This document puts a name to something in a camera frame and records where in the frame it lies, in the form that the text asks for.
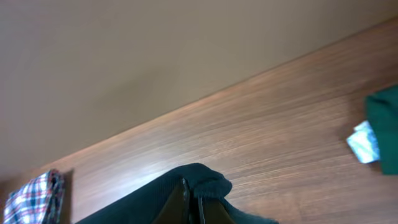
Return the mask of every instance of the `beige wall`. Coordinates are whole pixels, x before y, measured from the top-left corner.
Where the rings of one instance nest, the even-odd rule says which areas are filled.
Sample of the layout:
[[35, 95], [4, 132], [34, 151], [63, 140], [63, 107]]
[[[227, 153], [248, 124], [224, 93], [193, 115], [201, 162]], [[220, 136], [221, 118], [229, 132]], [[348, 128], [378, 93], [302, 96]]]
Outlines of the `beige wall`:
[[0, 179], [398, 14], [393, 0], [0, 2]]

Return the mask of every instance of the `green fabric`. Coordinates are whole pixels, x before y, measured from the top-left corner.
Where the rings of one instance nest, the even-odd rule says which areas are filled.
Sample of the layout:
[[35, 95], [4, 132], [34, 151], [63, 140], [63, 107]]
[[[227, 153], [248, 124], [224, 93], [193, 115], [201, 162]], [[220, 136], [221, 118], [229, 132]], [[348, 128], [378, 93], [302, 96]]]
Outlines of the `green fabric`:
[[159, 214], [181, 178], [188, 182], [194, 197], [219, 200], [237, 224], [278, 224], [274, 220], [248, 215], [234, 208], [224, 199], [232, 189], [231, 182], [226, 180], [222, 174], [203, 164], [189, 164], [172, 169], [77, 224], [150, 224]]
[[379, 144], [383, 174], [398, 174], [398, 85], [368, 96], [366, 116]]

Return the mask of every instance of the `wooden table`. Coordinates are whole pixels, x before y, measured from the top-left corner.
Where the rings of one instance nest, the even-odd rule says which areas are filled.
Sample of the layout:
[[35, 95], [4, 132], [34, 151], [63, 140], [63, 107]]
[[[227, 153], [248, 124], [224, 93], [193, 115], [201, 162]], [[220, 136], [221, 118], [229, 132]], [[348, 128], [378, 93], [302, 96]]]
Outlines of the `wooden table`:
[[398, 83], [398, 19], [28, 172], [68, 172], [76, 222], [171, 168], [201, 162], [241, 210], [282, 223], [398, 223], [398, 177], [360, 164], [345, 139], [364, 97]]

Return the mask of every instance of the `plaid shirt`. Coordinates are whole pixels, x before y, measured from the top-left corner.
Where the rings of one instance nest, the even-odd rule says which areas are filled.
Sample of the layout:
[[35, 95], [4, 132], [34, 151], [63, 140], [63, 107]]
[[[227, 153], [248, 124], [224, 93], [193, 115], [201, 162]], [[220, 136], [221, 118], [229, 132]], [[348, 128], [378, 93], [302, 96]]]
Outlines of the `plaid shirt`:
[[52, 224], [59, 222], [64, 179], [50, 170], [9, 195], [3, 224]]

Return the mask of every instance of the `white and blue packet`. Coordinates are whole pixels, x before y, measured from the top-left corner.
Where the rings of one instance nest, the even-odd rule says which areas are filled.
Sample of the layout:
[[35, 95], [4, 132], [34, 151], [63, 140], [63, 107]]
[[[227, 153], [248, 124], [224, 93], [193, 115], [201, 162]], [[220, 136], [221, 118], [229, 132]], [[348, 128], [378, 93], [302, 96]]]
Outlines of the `white and blue packet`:
[[354, 134], [347, 138], [347, 143], [363, 164], [380, 159], [376, 135], [368, 121], [363, 121], [354, 128]]

